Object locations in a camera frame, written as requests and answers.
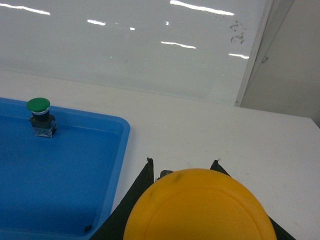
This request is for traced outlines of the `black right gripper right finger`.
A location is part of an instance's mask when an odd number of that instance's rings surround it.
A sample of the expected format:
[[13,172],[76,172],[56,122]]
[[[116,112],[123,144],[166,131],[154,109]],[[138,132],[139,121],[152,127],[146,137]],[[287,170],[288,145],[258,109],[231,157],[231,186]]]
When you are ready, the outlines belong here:
[[[219,164],[219,160],[215,159],[210,167],[210,170],[225,174],[230,177],[227,171]],[[296,240],[290,233],[288,233],[284,228],[282,228],[277,222],[275,222],[271,217],[269,217],[270,222],[273,226],[276,239],[277,240]]]

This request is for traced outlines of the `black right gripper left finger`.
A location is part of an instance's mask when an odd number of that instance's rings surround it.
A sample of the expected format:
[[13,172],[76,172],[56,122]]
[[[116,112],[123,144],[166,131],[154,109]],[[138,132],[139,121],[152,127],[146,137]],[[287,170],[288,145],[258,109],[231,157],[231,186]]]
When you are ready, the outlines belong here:
[[118,206],[91,236],[92,240],[123,240],[129,216],[142,194],[154,183],[154,161],[147,159],[147,163],[134,180]]

